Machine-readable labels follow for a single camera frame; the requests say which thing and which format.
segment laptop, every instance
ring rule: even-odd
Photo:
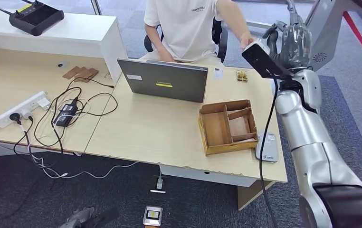
[[[202,103],[206,67],[117,59],[132,92]]]

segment white t-shirt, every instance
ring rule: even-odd
[[[147,0],[144,22],[161,25],[163,44],[175,60],[192,62],[216,51],[213,18],[217,0]]]

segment desk drawer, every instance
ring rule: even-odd
[[[201,170],[193,170],[187,168],[180,168],[169,165],[160,165],[160,170],[163,175],[184,177],[189,179],[210,181],[216,183],[230,184],[236,186],[249,187],[255,182],[255,178],[241,177],[217,172],[205,172]]]

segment red stripe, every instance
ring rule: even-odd
[[[350,17],[348,12],[343,12],[343,17],[345,18],[346,22],[349,24],[350,28],[352,29],[353,33],[357,37],[357,39],[362,44],[362,35],[360,34],[359,30],[357,29],[356,25],[354,24],[352,18]]]

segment desk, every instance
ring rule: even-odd
[[[209,67],[204,103],[250,99],[257,128],[264,129],[272,101],[269,81],[248,69],[248,82],[237,82],[236,70],[225,67],[223,77],[215,79]],[[158,164],[167,175],[237,185],[239,209],[261,194],[254,150],[205,156],[198,127],[202,104],[133,94],[124,76],[113,95],[118,109],[101,118],[85,153]],[[278,139],[279,161],[263,163],[267,187],[287,182],[275,113],[269,131]]]
[[[68,61],[68,65],[63,68],[57,67],[61,61]],[[93,67],[99,70],[99,74],[94,78],[101,83],[113,85],[108,74],[108,68],[102,58],[92,57],[76,57],[65,55],[42,54],[35,52],[11,51],[0,49],[0,114],[15,107],[34,94],[45,91],[48,93],[49,100],[52,100],[62,93],[68,86],[70,80],[62,77],[67,71],[74,66]],[[77,82],[73,86],[79,86],[83,92],[81,97],[88,99],[91,96],[108,92],[112,93],[113,89],[101,86],[93,82]],[[70,94],[67,99],[74,98],[76,92]],[[108,102],[108,96],[104,95],[92,100],[91,112],[96,114],[103,113]],[[41,108],[37,108],[32,112],[35,122],[45,113]],[[49,133],[52,128],[48,120],[44,126],[48,126],[40,133]],[[67,128],[63,146],[67,152],[84,152],[90,140],[91,135],[99,121],[100,117],[86,115],[73,126]],[[23,125],[27,128],[30,121],[23,121]],[[30,131],[30,139],[34,139],[33,129]],[[16,124],[11,124],[4,129],[0,129],[0,142],[12,143],[17,142],[23,133]],[[43,139],[45,143],[55,142],[56,137]],[[44,149],[39,143],[35,146]],[[59,150],[59,145],[48,147],[48,150]]]

